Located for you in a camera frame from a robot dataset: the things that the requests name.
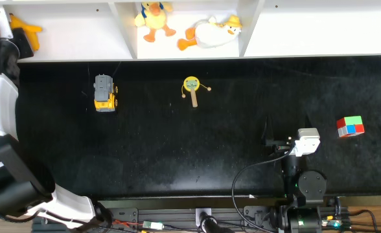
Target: white plush duck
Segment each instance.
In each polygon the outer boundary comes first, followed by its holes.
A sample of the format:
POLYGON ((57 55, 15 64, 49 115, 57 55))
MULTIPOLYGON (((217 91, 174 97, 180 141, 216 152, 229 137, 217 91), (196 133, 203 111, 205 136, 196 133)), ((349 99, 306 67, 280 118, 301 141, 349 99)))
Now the white plush duck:
POLYGON ((224 24, 216 22, 215 17, 200 21, 195 27, 186 30, 186 39, 178 41, 180 50, 198 45, 202 48, 213 48, 234 40, 241 32, 242 25, 237 16, 232 15, 224 24))

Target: wooden floor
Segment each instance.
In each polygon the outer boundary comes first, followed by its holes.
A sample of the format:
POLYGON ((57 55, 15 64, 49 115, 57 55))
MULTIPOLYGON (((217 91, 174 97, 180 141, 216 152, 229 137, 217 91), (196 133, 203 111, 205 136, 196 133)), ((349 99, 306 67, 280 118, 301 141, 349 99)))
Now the wooden floor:
MULTIPOLYGON (((355 212, 362 209, 368 209, 373 212, 373 214, 376 217, 376 222, 378 225, 381 225, 381 206, 354 206, 349 207, 350 212, 355 212)), ((371 224, 372 219, 369 214, 362 214, 360 216, 352 217, 353 223, 365 223, 365 224, 371 224)), ((15 233, 29 233, 31 232, 31 224, 32 223, 20 223, 20 224, 14 224, 14 223, 7 223, 0 220, 0 233, 7 233, 7 232, 15 232, 15 233)), ((368 229, 373 230, 373 227, 357 227, 356 229, 368 229)))

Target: yellow banana toy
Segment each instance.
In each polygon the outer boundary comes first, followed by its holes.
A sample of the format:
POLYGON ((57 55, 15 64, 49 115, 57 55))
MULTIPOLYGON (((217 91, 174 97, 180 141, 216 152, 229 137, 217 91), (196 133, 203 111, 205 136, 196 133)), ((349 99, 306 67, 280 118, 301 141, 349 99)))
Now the yellow banana toy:
POLYGON ((27 35, 32 50, 37 51, 38 49, 40 49, 40 43, 38 41, 36 33, 42 31, 41 27, 28 25, 22 22, 22 20, 18 19, 13 14, 10 14, 10 28, 22 28, 25 34, 27 35))

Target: blue square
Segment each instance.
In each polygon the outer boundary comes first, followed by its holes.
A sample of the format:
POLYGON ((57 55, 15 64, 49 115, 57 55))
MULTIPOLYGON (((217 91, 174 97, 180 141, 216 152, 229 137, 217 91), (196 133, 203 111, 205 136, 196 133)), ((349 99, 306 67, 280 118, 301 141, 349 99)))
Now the blue square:
POLYGON ((347 127, 347 133, 356 133, 356 128, 353 126, 346 126, 347 127))

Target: yellow toy truck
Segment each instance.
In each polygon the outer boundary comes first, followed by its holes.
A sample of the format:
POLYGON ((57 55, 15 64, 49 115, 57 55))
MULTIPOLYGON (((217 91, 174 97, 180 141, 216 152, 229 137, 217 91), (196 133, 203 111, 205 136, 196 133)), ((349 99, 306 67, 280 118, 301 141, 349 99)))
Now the yellow toy truck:
POLYGON ((105 74, 95 76, 94 89, 95 109, 98 112, 115 111, 117 108, 115 94, 119 89, 114 85, 113 78, 105 74))

